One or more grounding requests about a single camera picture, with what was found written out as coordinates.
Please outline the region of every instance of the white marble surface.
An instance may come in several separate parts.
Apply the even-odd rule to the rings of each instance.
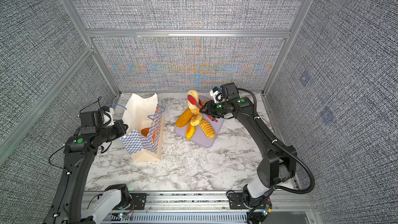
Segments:
[[[150,97],[153,94],[140,94]],[[122,94],[118,104],[126,105],[131,94]],[[271,122],[257,97],[257,111],[267,126]],[[174,133],[175,122],[187,107],[186,93],[159,93],[159,105],[166,108],[162,159],[133,162],[120,140],[95,157],[87,177],[86,190],[100,191],[126,183],[131,191],[142,190],[241,190],[257,177],[260,151],[245,127],[236,119],[226,120],[212,147],[204,148]],[[121,119],[124,108],[115,108]],[[285,182],[295,187],[293,179]]]

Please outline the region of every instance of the purple cutting board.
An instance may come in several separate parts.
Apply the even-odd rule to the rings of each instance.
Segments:
[[[199,95],[199,99],[200,99],[202,102],[204,102],[205,100],[210,100],[210,98],[207,98],[207,97],[201,96],[201,95]],[[223,118],[218,118],[218,119],[217,119],[218,122],[214,122],[214,121],[211,121],[211,120],[207,117],[207,115],[205,115],[205,114],[202,114],[202,115],[203,115],[203,119],[206,119],[206,120],[210,123],[210,125],[213,127],[214,132],[216,133],[216,136],[215,136],[214,138],[207,138],[207,137],[205,136],[205,134],[202,132],[200,126],[197,125],[197,126],[196,126],[196,130],[195,130],[195,133],[194,133],[194,135],[191,137],[190,140],[193,141],[193,142],[195,142],[195,143],[197,143],[198,145],[201,145],[201,146],[203,146],[203,147],[209,148],[209,147],[211,147],[211,146],[213,145],[214,140],[216,139],[217,134],[218,134],[218,132],[219,132],[220,129],[221,129],[222,123],[224,122],[224,119],[223,119]],[[176,128],[174,129],[174,132],[175,132],[178,136],[181,136],[181,137],[183,137],[183,138],[186,138],[186,137],[185,137],[185,133],[186,133],[186,131],[187,131],[187,128],[188,128],[188,125],[186,125],[186,126],[184,126],[184,127],[176,127]]]

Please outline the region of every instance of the woven fabric backdrop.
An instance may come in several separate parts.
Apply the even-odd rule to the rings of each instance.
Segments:
[[[96,37],[122,91],[210,91],[235,82],[259,91],[283,38]]]
[[[88,28],[288,30],[301,0],[73,0]]]
[[[49,165],[47,159],[80,126],[79,110],[99,96],[103,97],[101,105],[112,103],[115,97],[94,59],[89,57],[0,166],[2,224],[42,223],[62,173]],[[86,110],[96,109],[97,104]],[[54,155],[52,162],[62,166],[63,152]]]
[[[268,95],[325,223],[398,223],[397,29],[397,0],[314,0]]]
[[[60,0],[0,0],[0,9],[1,143],[86,45]]]

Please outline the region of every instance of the blue patch on wall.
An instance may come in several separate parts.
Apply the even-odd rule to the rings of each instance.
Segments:
[[[308,82],[310,82],[310,79],[311,79],[310,73],[308,71],[304,71],[300,77],[300,82],[302,86],[306,87]]]
[[[334,114],[328,106],[323,108],[323,110],[320,113],[320,117],[322,119],[322,122],[326,126],[330,125],[334,120]]]

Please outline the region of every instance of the blue and white checkered pattern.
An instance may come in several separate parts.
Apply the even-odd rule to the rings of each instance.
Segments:
[[[164,108],[157,106],[155,114],[148,116],[148,118],[151,118],[153,121],[147,137],[144,137],[136,129],[121,137],[123,145],[130,155],[142,151],[142,149],[146,149],[153,153],[157,152],[163,111]]]

